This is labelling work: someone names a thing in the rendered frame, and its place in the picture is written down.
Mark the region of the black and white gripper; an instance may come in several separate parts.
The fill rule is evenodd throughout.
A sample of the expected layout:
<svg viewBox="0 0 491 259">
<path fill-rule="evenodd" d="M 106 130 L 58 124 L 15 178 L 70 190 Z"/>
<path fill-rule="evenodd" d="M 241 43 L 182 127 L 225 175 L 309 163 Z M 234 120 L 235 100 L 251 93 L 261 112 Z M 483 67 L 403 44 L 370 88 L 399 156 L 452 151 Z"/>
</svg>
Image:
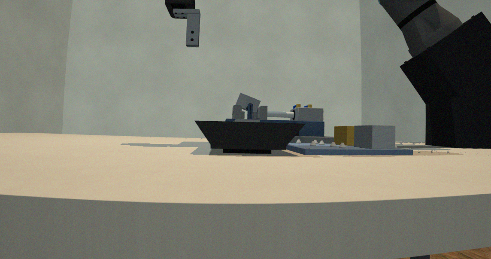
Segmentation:
<svg viewBox="0 0 491 259">
<path fill-rule="evenodd" d="M 187 19 L 185 45 L 199 47 L 200 11 L 195 9 L 195 0 L 165 0 L 172 18 Z"/>
</svg>

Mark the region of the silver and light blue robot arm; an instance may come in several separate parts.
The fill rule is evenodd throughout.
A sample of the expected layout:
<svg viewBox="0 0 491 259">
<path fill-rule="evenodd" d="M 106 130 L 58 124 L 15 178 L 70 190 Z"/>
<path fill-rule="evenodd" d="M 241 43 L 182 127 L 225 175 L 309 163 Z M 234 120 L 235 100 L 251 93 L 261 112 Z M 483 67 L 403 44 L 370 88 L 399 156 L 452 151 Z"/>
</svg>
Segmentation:
<svg viewBox="0 0 491 259">
<path fill-rule="evenodd" d="M 414 58 L 463 23 L 436 0 L 378 0 L 408 44 Z"/>
</svg>

